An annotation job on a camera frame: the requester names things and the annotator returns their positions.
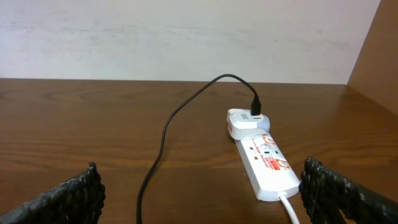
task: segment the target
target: wooden table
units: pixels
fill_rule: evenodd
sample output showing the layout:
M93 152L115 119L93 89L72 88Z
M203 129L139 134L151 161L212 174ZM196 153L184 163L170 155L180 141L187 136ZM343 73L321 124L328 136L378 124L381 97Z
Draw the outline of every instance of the wooden table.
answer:
M0 80L0 213L96 162L106 186L99 223L135 223L139 186L170 113L204 83ZM398 200L398 118L343 85L254 84L271 134L296 174L308 156ZM240 83L216 83L179 114L143 201L144 223L289 223L259 202L226 130L248 108ZM290 199L309 223L300 194Z

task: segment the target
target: black cable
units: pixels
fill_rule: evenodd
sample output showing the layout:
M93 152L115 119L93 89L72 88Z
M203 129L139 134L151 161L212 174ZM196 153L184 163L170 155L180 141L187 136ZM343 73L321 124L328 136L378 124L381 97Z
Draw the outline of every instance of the black cable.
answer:
M144 195L145 188L147 187L148 182L149 182L150 178L152 177L152 174L155 171L157 163L160 161L160 158L162 157L164 140L166 137L166 130L167 130L167 126L169 125L171 119L174 117L175 114L177 114L177 112L180 111L181 108L183 108L187 103L189 103L192 99L194 99L194 97L199 95L199 93L201 93L203 90L205 90L207 87L209 87L211 84L213 84L220 78L224 78L224 77L235 78L235 79L239 80L241 83L245 84L247 87L249 87L249 89L254 93L254 99L253 99L253 102L251 105L251 114L259 115L261 113L261 104L259 101L259 96L257 95L257 92L255 91L255 89L250 84L245 82L243 79L237 77L236 75L232 75L232 74L220 75L219 77L217 77L217 78L213 79L212 81L210 81L209 83L207 83L204 87L202 87L199 91L197 91L190 98L185 100L185 102L183 102L167 119L166 124L164 125L164 128L163 128L162 141L160 143L159 155L157 156L152 167L149 169L149 171L148 171L147 175L145 176L145 179L141 185L141 188L139 189L138 196L137 196L137 212L136 212L137 224L142 224L142 218L141 218L142 196Z

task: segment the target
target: wall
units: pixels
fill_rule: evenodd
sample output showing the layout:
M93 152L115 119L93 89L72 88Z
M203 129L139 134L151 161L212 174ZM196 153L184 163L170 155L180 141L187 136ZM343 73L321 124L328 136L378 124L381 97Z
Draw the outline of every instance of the wall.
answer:
M346 84L378 0L1 0L0 77Z
M398 1L381 1L348 85L398 114Z

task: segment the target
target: white wall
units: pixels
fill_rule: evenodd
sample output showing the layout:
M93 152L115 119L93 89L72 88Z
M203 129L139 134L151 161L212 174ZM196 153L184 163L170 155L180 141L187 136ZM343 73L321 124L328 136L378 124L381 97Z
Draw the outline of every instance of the white wall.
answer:
M0 77L346 83L379 0L0 0Z

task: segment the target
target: white power cord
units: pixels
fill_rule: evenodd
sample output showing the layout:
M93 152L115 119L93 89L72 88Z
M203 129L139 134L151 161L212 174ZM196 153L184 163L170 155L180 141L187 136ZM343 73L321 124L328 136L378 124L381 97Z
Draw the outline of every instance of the white power cord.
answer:
M299 219L296 216L296 213L293 210L293 207L290 205L289 201L286 198L285 194L281 194L279 196L280 201L284 204L287 213L290 216L290 219L292 220L292 224L300 224Z

